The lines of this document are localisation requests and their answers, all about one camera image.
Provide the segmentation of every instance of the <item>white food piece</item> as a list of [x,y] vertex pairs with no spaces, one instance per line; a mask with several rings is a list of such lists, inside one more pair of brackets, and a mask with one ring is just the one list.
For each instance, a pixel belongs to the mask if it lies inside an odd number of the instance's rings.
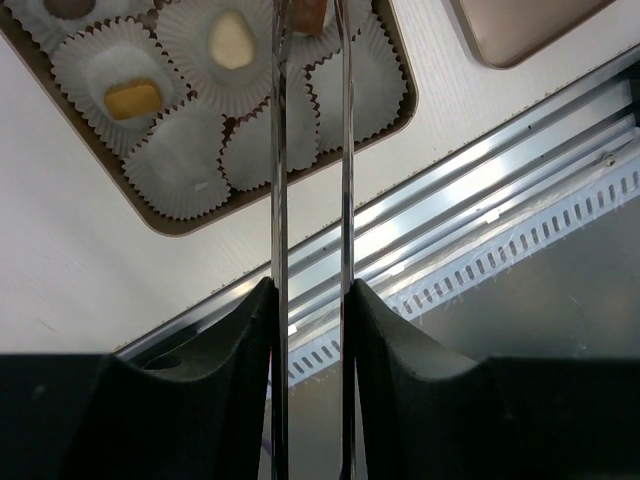
[[213,21],[209,54],[213,61],[229,70],[246,67],[255,59],[255,39],[238,10],[224,10]]

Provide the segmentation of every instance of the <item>yellow food item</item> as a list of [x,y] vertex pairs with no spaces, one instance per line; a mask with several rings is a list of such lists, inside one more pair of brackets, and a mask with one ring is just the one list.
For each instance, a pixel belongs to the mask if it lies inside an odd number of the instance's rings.
[[153,81],[139,79],[109,88],[104,105],[114,120],[127,120],[160,110],[162,95]]
[[229,70],[246,67],[256,57],[256,42],[244,16],[237,10],[220,12],[209,32],[209,55]]

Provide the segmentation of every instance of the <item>brown tray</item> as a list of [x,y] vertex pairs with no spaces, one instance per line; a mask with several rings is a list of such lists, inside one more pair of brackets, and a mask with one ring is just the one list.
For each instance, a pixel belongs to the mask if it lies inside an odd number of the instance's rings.
[[512,68],[615,0],[452,0],[474,53],[494,68]]
[[[390,0],[373,0],[373,8],[380,16],[391,42],[394,45],[396,53],[398,54],[403,75],[407,80],[408,93],[405,95],[400,105],[400,116],[396,119],[395,123],[380,134],[357,144],[356,152],[400,131],[409,123],[416,110],[416,82],[407,59],[402,35],[398,29],[395,12],[389,1]],[[33,76],[48,93],[51,100],[58,106],[62,114],[67,118],[78,135],[80,135],[85,144],[93,152],[96,159],[102,164],[106,173],[115,182],[131,206],[136,210],[136,212],[138,212],[142,220],[153,230],[171,236],[186,235],[204,227],[205,225],[215,222],[216,220],[226,217],[241,208],[251,205],[270,194],[271,187],[269,184],[250,192],[232,190],[232,195],[227,203],[213,212],[193,220],[173,220],[155,212],[144,202],[144,200],[127,181],[127,178],[124,176],[122,161],[107,149],[93,130],[91,130],[87,125],[81,115],[73,108],[73,105],[62,94],[51,75],[51,63],[49,62],[49,59],[45,54],[38,50],[37,45],[32,42],[31,36],[21,29],[20,23],[11,17],[9,10],[4,6],[1,6],[2,3],[2,0],[0,0],[0,32],[2,32],[2,35],[13,46],[13,49],[22,58]],[[288,177],[289,185],[333,165],[339,161],[340,158],[340,152],[321,154],[318,157],[318,160],[310,168],[290,173]]]

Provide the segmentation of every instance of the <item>dark round chocolate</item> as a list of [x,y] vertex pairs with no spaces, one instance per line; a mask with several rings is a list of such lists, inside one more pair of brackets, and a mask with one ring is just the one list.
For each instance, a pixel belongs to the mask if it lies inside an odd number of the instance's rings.
[[96,0],[43,0],[44,8],[60,20],[77,20],[96,8]]

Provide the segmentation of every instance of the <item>metal tongs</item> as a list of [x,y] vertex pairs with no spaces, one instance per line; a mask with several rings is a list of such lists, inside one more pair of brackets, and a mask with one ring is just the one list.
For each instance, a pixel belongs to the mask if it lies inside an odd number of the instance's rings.
[[[354,280],[353,82],[348,0],[333,0],[342,46],[343,145],[341,217],[341,480],[355,479],[355,356],[345,329],[345,299]],[[287,225],[287,61],[293,37],[292,0],[274,0],[271,91],[271,272],[278,289],[278,326],[271,361],[271,478],[288,480],[288,225]]]

